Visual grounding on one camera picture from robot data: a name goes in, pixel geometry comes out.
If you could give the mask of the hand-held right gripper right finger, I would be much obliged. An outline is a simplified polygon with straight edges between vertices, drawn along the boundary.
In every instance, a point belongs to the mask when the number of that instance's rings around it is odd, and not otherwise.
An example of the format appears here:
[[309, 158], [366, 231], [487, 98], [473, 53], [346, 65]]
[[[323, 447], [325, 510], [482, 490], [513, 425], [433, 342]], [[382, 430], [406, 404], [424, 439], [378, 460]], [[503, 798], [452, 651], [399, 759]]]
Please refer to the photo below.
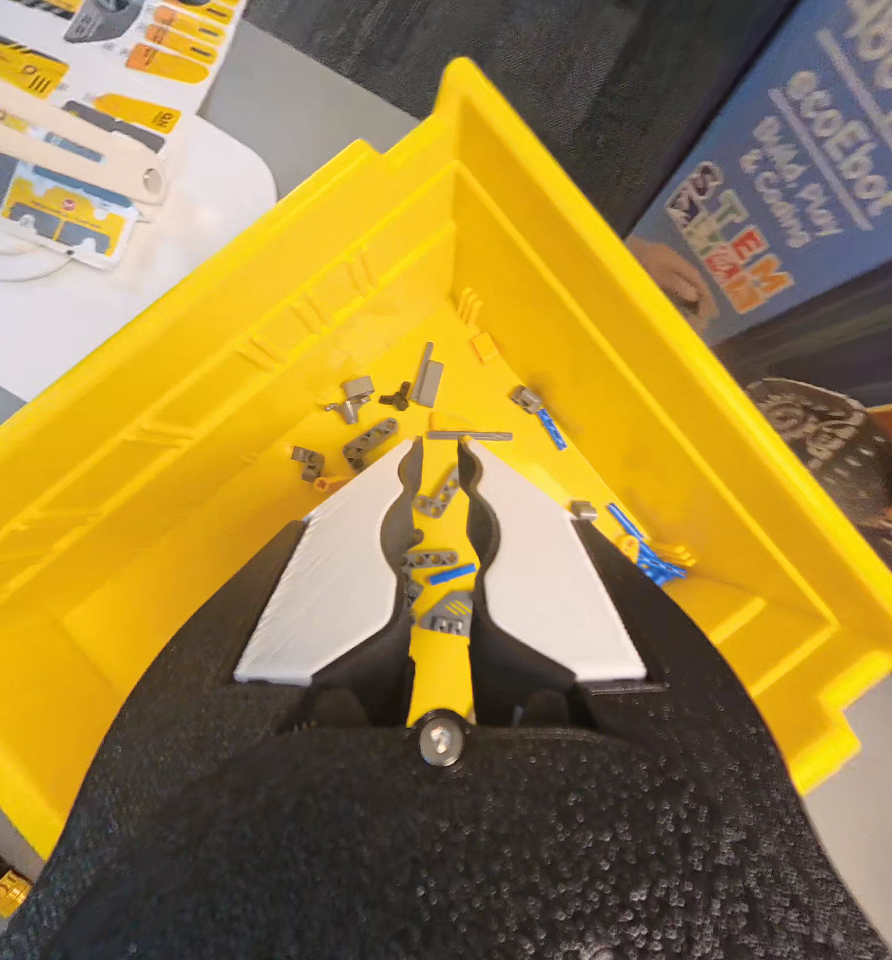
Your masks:
[[536, 692], [621, 689], [648, 669], [582, 534], [598, 534], [531, 479], [464, 437], [466, 534], [478, 560], [469, 663], [475, 706]]

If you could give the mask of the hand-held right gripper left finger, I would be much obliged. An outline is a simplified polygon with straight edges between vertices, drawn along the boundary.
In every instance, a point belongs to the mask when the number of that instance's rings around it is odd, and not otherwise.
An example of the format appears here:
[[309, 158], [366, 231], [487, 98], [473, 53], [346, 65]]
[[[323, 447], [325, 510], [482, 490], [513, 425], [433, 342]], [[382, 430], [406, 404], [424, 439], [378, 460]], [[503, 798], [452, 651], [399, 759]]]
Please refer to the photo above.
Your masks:
[[402, 560], [423, 465], [423, 441], [403, 440], [308, 514], [236, 681], [348, 689], [364, 706], [407, 706], [415, 666]]

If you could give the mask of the large yellow bin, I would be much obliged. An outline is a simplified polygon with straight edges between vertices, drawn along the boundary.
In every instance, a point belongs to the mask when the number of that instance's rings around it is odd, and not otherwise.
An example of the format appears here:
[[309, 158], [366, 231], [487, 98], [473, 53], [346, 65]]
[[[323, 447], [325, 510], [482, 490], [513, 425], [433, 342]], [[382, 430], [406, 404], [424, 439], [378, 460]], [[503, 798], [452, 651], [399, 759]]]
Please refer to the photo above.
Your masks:
[[0, 809], [48, 858], [183, 623], [340, 470], [342, 380], [408, 377], [562, 505], [688, 553], [669, 595], [796, 788], [859, 749], [892, 572], [469, 60], [385, 152], [356, 141], [0, 427]]

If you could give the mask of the grey desk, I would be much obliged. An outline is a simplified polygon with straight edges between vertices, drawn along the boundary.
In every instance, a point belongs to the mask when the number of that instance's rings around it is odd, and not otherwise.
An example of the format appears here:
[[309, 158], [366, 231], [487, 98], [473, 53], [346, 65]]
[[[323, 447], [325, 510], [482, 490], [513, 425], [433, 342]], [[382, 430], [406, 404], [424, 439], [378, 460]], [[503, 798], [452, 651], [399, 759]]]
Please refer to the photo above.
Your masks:
[[[254, 26], [241, 26], [206, 120], [254, 150], [281, 193], [356, 138], [387, 148], [416, 121]], [[806, 798], [812, 824], [892, 949], [892, 676], [852, 703], [861, 751]]]

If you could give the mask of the printed sticker sheet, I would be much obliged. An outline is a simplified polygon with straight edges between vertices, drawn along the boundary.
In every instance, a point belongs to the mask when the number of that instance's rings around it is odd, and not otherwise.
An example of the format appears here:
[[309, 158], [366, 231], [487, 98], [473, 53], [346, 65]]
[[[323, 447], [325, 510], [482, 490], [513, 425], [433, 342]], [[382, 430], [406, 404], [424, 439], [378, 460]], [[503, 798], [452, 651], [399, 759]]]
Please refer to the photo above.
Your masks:
[[[0, 2], [0, 79], [143, 143], [164, 162], [170, 136], [199, 115], [211, 92], [244, 7]], [[34, 246], [110, 271], [152, 212], [141, 215], [126, 197], [0, 153], [0, 230]]]

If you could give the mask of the blue printed cardboard box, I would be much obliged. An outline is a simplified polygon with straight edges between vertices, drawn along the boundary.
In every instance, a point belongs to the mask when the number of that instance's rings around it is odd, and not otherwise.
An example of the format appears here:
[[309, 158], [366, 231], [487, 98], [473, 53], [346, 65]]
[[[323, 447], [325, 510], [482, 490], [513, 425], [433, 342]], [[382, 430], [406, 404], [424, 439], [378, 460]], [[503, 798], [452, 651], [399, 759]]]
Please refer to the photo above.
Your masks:
[[796, 3], [627, 246], [892, 571], [892, 1]]

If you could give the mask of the white book stand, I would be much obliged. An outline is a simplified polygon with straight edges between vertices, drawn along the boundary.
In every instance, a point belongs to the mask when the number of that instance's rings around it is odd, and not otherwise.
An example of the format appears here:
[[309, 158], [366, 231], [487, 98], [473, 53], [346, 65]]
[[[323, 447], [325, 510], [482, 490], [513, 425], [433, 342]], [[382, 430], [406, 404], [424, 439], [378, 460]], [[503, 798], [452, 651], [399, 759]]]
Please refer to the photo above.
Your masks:
[[1, 78], [0, 111], [90, 153], [81, 155], [0, 122], [0, 154], [114, 192], [139, 208], [165, 202], [168, 183], [163, 162], [143, 143], [94, 126]]

